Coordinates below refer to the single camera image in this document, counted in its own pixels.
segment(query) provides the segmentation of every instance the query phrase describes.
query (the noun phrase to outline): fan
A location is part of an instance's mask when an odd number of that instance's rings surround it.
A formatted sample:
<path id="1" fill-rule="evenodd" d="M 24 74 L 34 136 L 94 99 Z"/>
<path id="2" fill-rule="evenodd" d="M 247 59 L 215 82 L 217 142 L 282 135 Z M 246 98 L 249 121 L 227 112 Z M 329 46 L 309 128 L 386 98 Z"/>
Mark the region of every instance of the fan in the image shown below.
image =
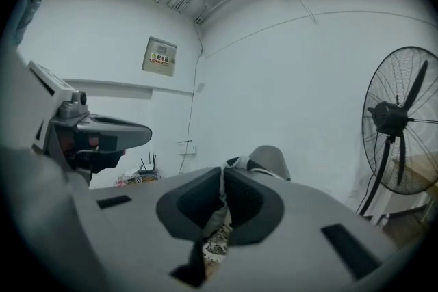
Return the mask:
<path id="1" fill-rule="evenodd" d="M 411 195 L 438 180 L 436 56 L 421 48 L 405 47 L 383 60 L 365 97 L 362 136 L 376 180 L 361 215 L 380 184 L 397 194 Z M 427 179 L 415 174 L 418 167 L 431 170 Z"/>

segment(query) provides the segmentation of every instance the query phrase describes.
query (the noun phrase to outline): fan pole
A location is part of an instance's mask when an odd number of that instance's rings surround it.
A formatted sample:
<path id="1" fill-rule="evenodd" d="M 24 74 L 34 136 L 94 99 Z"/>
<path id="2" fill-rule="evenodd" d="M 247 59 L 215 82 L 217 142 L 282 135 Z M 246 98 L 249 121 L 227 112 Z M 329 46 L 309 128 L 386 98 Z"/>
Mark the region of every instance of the fan pole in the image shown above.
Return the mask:
<path id="1" fill-rule="evenodd" d="M 385 168 L 386 168 L 386 163 L 388 162 L 388 156 L 389 156 L 389 149 L 391 148 L 391 137 L 387 137 L 386 141 L 385 141 L 385 149 L 383 150 L 383 156 L 382 156 L 382 161 L 381 161 L 381 166 L 378 169 L 378 173 L 376 176 L 376 180 L 374 181 L 374 184 L 372 186 L 370 195 L 368 196 L 365 204 L 363 205 L 360 215 L 364 215 L 365 212 L 367 211 L 368 207 L 370 206 L 374 196 L 376 195 L 378 186 L 381 184 L 381 180 L 383 177 L 383 173 L 385 173 Z"/>

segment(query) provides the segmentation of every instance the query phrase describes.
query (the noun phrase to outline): sign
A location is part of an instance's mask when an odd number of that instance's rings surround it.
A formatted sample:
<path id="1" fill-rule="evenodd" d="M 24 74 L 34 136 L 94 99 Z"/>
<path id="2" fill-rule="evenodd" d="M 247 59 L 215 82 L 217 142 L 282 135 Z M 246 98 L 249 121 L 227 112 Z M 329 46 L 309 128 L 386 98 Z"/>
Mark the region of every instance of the sign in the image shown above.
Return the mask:
<path id="1" fill-rule="evenodd" d="M 169 66 L 169 57 L 157 53 L 151 53 L 151 58 L 149 61 L 153 62 L 154 64 Z"/>

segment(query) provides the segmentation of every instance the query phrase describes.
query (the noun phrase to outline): fan blade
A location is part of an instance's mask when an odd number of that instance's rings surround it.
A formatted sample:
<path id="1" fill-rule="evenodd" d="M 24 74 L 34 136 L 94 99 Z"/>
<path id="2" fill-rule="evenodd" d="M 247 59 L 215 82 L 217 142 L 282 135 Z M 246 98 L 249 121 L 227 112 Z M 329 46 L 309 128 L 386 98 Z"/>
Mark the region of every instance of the fan blade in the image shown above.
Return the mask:
<path id="1" fill-rule="evenodd" d="M 397 186 L 400 186 L 402 182 L 405 163 L 406 163 L 406 142 L 404 141 L 404 135 L 402 133 L 402 136 L 400 136 L 400 160 L 398 162 Z"/>
<path id="2" fill-rule="evenodd" d="M 385 173 L 385 169 L 386 169 L 386 164 L 388 162 L 388 156 L 389 156 L 389 150 L 391 149 L 391 142 L 389 141 L 389 137 L 386 139 L 385 142 L 385 148 L 383 150 L 383 156 L 382 156 L 382 161 L 381 161 L 381 166 L 378 169 L 378 173 L 376 175 L 376 180 L 374 181 L 374 184 L 372 186 L 370 195 L 368 196 L 365 204 L 363 205 L 360 215 L 364 215 L 365 212 L 367 211 L 368 207 L 370 206 L 372 199 L 374 198 L 374 195 L 376 195 L 378 186 L 381 184 L 382 178 L 383 178 L 383 173 Z"/>
<path id="3" fill-rule="evenodd" d="M 428 62 L 425 61 L 420 68 L 420 71 L 418 71 L 418 75 L 411 86 L 411 90 L 409 90 L 408 96 L 406 97 L 403 105 L 403 109 L 405 109 L 406 111 L 412 107 L 415 99 L 418 96 L 418 93 L 420 92 L 420 89 L 422 88 L 424 76 L 426 75 L 427 65 Z"/>

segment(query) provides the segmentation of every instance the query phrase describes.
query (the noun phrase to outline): power cord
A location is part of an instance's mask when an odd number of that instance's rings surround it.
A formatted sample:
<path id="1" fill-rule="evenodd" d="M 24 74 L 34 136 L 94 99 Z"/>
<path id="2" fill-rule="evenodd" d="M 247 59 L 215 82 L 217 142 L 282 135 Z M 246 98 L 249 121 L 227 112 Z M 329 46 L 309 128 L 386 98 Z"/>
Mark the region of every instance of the power cord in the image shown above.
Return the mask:
<path id="1" fill-rule="evenodd" d="M 193 80 L 193 91 L 192 91 L 192 103 L 190 104 L 190 117 L 189 117 L 189 124 L 187 126 L 187 139 L 185 141 L 185 153 L 184 153 L 184 158 L 183 161 L 181 162 L 181 166 L 179 167 L 179 172 L 178 175 L 180 175 L 182 173 L 182 169 L 185 163 L 185 158 L 187 157 L 187 149 L 189 146 L 189 135 L 190 135 L 190 123 L 192 122 L 192 112 L 193 112 L 193 100 L 194 100 L 194 90 L 196 87 L 196 72 L 198 70 L 198 63 L 199 63 L 199 59 L 201 58 L 201 56 L 203 55 L 204 52 L 204 46 L 203 46 L 203 42 L 201 40 L 201 37 L 199 36 L 198 33 L 198 29 L 196 28 L 196 25 L 194 26 L 194 30 L 196 31 L 196 35 L 198 36 L 199 39 L 199 43 L 201 44 L 201 53 L 198 56 L 198 59 L 196 61 L 196 65 L 194 67 L 194 80 Z"/>
<path id="2" fill-rule="evenodd" d="M 362 205 L 363 201 L 367 198 L 367 195 L 368 195 L 368 189 L 370 188 L 370 183 L 371 183 L 372 176 L 376 174 L 376 170 L 377 170 L 377 161 L 376 161 L 376 145 L 377 145 L 377 139 L 378 139 L 378 133 L 377 133 L 377 136 L 376 136 L 376 142 L 374 143 L 374 152 L 373 152 L 373 157 L 374 157 L 374 171 L 373 171 L 373 173 L 371 174 L 371 177 L 370 177 L 370 179 L 369 179 L 369 181 L 368 181 L 367 190 L 366 190 L 366 192 L 365 192 L 364 197 L 362 198 L 361 204 L 359 205 L 359 207 L 357 207 L 356 213 L 357 213 L 357 212 L 359 211 L 359 209 L 361 208 L 361 205 Z"/>

